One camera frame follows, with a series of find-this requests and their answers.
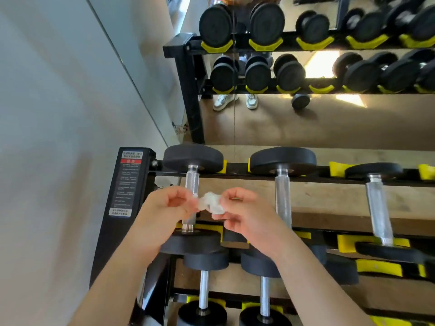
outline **person's right hand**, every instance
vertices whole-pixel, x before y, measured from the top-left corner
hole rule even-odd
[[[232,188],[222,193],[220,204],[226,212],[213,214],[213,219],[225,220],[226,229],[243,235],[272,260],[280,255],[280,248],[292,231],[263,198],[243,188]]]

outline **white label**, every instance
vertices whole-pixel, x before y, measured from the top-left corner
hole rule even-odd
[[[122,159],[142,159],[143,151],[123,151]]]
[[[130,217],[131,216],[131,209],[110,208],[109,215],[110,216],[120,216],[120,217]]]

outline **forearm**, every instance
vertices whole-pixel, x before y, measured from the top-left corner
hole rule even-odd
[[[373,326],[294,232],[280,252],[275,263],[305,326]]]
[[[138,253],[128,241],[107,262],[69,326],[127,325],[139,286],[155,253]]]

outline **person's left hand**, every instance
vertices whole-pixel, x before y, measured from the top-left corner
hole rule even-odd
[[[158,253],[177,222],[197,213],[198,198],[182,186],[168,186],[151,192],[140,208],[128,237],[141,253]]]

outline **sneaker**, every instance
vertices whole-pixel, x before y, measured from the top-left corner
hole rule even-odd
[[[254,94],[247,94],[246,95],[246,106],[250,110],[255,110],[258,105],[257,96]]]
[[[238,100],[239,96],[238,95],[219,95],[219,97],[217,98],[217,100],[215,101],[215,104],[213,105],[213,109],[215,111],[221,111],[223,110],[228,103],[232,102],[232,101],[236,101]]]

